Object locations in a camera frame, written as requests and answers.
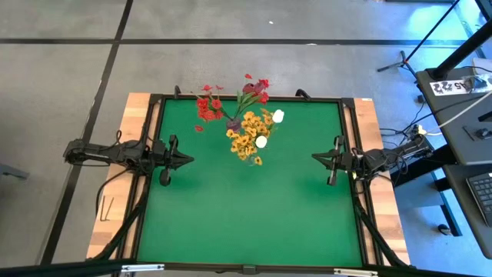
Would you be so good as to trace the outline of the thick black post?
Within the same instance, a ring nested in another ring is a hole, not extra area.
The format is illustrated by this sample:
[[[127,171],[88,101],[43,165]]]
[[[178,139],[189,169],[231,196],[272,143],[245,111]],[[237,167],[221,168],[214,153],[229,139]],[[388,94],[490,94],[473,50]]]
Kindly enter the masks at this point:
[[[449,55],[436,68],[428,68],[426,72],[434,80],[443,80],[448,73],[455,69],[466,57],[482,46],[492,37],[492,18],[480,27],[469,39]]]

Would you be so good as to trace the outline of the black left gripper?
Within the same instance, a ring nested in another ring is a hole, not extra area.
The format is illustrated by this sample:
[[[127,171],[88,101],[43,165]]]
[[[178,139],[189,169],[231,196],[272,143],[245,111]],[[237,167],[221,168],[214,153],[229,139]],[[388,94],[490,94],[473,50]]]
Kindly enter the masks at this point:
[[[176,146],[177,141],[178,140],[176,135],[170,135],[168,141],[168,147],[161,140],[157,140],[153,144],[152,158],[154,160],[154,164],[155,166],[164,167],[164,169],[161,170],[161,173],[159,175],[159,182],[160,185],[162,186],[168,186],[171,182],[169,170],[173,167],[173,154],[177,148]],[[190,155],[183,154],[181,152],[177,152],[177,156],[181,158],[178,161],[178,167],[181,167],[183,165],[186,165],[194,161],[193,157],[191,157]]]

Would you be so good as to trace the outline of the black diagonal support strut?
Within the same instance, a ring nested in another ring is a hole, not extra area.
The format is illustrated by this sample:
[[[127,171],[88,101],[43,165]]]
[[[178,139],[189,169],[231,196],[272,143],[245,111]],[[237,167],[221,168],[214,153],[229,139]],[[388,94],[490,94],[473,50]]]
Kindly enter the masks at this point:
[[[110,240],[104,245],[96,255],[88,257],[90,260],[116,260],[133,259],[131,253],[135,244],[136,232],[145,214],[148,201],[148,193],[143,191],[133,209],[124,217],[120,226],[111,235]]]
[[[355,185],[354,207],[357,217],[363,222],[370,234],[370,240],[372,241],[372,248],[376,259],[375,265],[402,268],[408,267],[409,265],[401,260],[397,256],[397,253],[391,249],[377,228],[371,192],[369,185],[366,182]]]

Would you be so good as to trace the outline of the gray floor object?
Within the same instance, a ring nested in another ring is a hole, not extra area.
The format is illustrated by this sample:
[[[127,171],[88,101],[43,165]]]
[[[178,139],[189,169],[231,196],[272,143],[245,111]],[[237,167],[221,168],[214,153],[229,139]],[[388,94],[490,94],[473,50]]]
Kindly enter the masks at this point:
[[[19,179],[27,179],[29,177],[28,172],[0,163],[0,176],[3,175],[10,175]]]

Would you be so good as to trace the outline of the yellow artificial flower bunch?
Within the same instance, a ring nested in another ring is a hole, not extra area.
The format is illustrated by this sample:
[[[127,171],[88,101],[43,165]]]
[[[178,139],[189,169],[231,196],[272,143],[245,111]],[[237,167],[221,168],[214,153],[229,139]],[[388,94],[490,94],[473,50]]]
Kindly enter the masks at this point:
[[[251,137],[244,132],[233,132],[232,130],[226,131],[226,136],[231,140],[230,151],[235,153],[241,161],[245,162],[249,155],[257,155],[257,165],[263,165],[263,161],[258,154],[258,148],[254,143],[257,137]]]
[[[241,127],[244,133],[251,137],[265,136],[268,138],[274,127],[273,112],[262,108],[261,115],[256,115],[252,111],[248,111],[243,115]]]

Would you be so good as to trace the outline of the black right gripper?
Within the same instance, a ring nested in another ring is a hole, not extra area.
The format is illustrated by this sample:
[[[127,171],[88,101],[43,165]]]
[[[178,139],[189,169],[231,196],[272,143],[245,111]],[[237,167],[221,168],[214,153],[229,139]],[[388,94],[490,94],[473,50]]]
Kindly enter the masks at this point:
[[[341,149],[343,146],[344,136],[339,135],[335,137],[334,148],[329,152],[311,154],[314,159],[320,162],[326,169],[331,171],[327,181],[327,183],[331,186],[336,186],[338,170],[345,172],[351,172],[354,170],[354,162],[356,158],[350,152],[342,152]]]

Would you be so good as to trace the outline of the black tripod stand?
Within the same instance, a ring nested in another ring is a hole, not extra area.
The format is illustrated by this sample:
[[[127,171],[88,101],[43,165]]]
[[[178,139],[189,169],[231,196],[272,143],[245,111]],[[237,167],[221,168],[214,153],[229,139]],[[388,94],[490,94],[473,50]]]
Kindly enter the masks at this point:
[[[437,27],[441,24],[441,22],[451,13],[451,11],[457,6],[460,0],[453,0],[451,2],[451,6],[446,10],[446,12],[440,17],[440,19],[435,23],[435,25],[429,30],[429,32],[420,40],[420,42],[414,47],[414,49],[410,52],[409,55],[406,55],[405,51],[401,50],[401,61],[396,62],[391,65],[386,65],[382,68],[378,68],[377,72],[384,72],[391,68],[405,68],[412,75],[415,74],[415,71],[410,66],[409,60],[413,57],[413,55],[419,50],[419,48],[428,40],[428,38],[434,33]]]

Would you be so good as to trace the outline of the black keyboard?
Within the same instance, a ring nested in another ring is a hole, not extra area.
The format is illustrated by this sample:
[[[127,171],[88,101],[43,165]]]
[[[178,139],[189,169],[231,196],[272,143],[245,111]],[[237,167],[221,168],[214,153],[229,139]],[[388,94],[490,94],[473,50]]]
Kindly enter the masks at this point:
[[[492,228],[492,172],[466,179],[485,224]]]

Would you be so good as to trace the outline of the red artificial flower bunch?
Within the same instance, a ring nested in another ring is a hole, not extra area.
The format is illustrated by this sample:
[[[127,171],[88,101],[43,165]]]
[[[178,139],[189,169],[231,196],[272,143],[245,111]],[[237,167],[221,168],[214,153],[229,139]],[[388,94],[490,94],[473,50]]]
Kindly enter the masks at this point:
[[[196,106],[198,117],[205,122],[221,120],[226,118],[232,120],[232,117],[225,111],[220,93],[224,88],[219,85],[204,85],[201,89],[202,94],[193,93],[197,98]]]
[[[251,83],[251,80],[253,79],[251,75],[246,74],[244,77],[249,80],[249,82],[243,86],[243,96],[248,97],[249,102],[255,100],[257,103],[266,105],[269,100],[269,80],[266,78],[260,78],[255,83]]]

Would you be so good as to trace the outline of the white marker paper sheet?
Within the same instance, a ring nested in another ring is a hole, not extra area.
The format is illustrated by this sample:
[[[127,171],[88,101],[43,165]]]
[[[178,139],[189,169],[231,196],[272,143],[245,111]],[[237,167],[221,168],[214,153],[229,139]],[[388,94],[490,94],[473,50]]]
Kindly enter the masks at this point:
[[[488,93],[492,91],[492,78],[472,77],[461,80],[431,82],[430,86],[436,96],[466,95]]]

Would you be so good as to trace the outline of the black crossbar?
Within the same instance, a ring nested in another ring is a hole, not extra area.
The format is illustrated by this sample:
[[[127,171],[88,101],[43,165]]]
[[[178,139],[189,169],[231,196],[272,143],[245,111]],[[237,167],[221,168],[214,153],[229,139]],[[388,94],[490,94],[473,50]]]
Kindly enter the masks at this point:
[[[0,277],[98,277],[100,275],[121,272],[123,265],[164,264],[165,270],[197,272],[234,272],[241,273],[240,264],[190,264],[190,263],[138,263],[134,259],[88,260],[49,265],[28,265],[0,268]],[[387,267],[367,265],[365,267],[341,266],[291,266],[291,265],[256,265],[260,273],[292,274],[328,274],[334,275],[334,269],[360,269],[378,272],[379,277],[479,277],[449,272],[435,272],[411,267]]]

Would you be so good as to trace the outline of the silver metal bracket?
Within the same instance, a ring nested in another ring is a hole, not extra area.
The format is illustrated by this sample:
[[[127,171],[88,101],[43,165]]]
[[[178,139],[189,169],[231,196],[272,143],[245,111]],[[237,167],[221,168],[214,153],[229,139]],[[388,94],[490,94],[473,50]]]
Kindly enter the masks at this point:
[[[346,277],[379,277],[378,272],[360,270],[360,269],[334,269],[335,275],[343,275]]]
[[[123,265],[121,272],[153,272],[164,271],[164,264],[135,264],[135,265]]]

